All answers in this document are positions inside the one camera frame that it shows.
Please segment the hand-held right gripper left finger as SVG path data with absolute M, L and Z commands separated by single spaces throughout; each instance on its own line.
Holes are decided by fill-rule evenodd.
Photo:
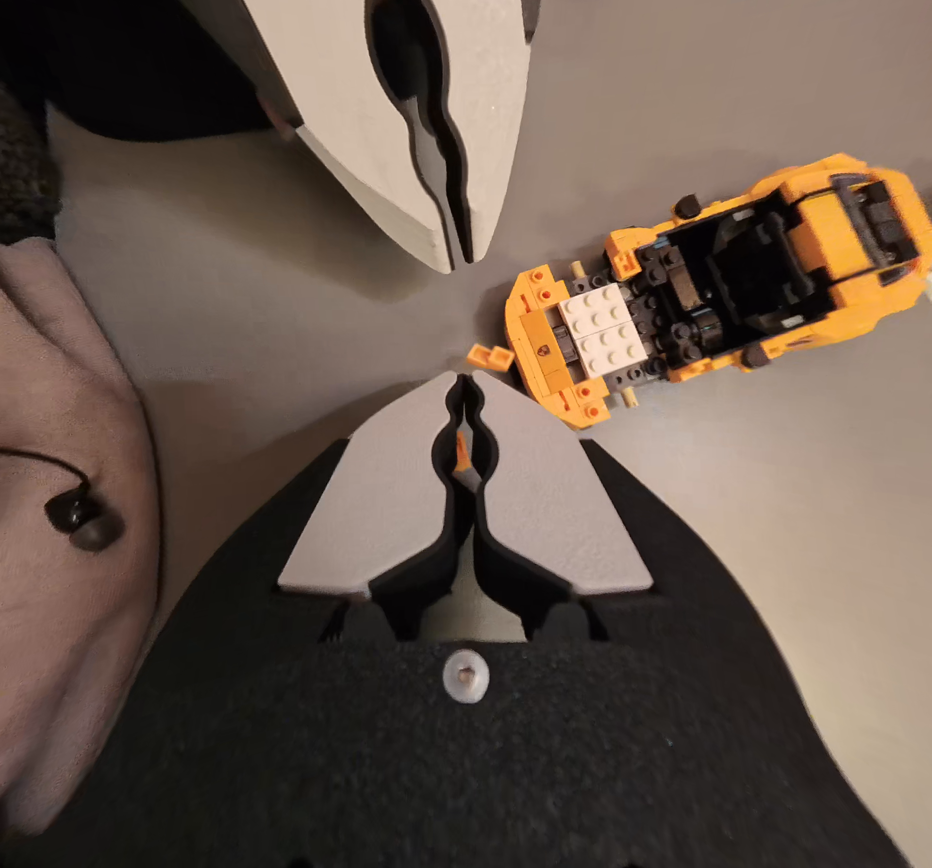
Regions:
M 400 396 L 349 438 L 278 578 L 281 589 L 373 597 L 385 573 L 440 541 L 449 485 L 434 444 L 455 427 L 459 375 L 443 373 Z

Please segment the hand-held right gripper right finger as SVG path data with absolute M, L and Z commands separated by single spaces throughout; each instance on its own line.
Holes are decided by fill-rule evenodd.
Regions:
M 650 589 L 649 570 L 576 433 L 487 373 L 472 382 L 479 427 L 490 433 L 494 454 L 483 486 L 492 542 L 577 596 Z

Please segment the black wired earphone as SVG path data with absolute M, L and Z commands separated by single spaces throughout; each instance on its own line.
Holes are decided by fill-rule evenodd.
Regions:
M 74 548 L 99 554 L 123 536 L 125 523 L 121 514 L 98 495 L 90 476 L 79 467 L 38 451 L 2 447 L 1 455 L 54 466 L 76 478 L 75 486 L 54 495 L 44 504 L 48 523 L 57 533 L 67 536 Z

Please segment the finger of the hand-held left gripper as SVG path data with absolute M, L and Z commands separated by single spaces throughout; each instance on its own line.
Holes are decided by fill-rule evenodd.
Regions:
M 460 143 L 472 261 L 493 239 L 511 179 L 530 67 L 522 0 L 423 0 L 438 33 L 444 104 Z
M 243 0 L 300 117 L 297 134 L 379 228 L 448 274 L 441 214 L 418 179 L 411 135 L 379 81 L 366 0 Z

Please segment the beige hoodie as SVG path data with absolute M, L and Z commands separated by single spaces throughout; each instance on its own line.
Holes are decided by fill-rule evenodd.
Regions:
M 1 248 L 1 797 L 43 831 L 92 766 L 155 612 L 157 474 L 143 406 L 50 241 Z M 122 533 L 88 552 L 52 497 L 89 480 Z

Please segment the orange lego car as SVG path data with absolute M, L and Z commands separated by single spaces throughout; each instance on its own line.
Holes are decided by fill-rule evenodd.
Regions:
M 684 196 L 669 220 L 609 233 L 590 265 L 522 271 L 504 331 L 527 395 L 581 431 L 636 386 L 868 333 L 916 303 L 930 254 L 912 181 L 836 154 L 728 200 Z

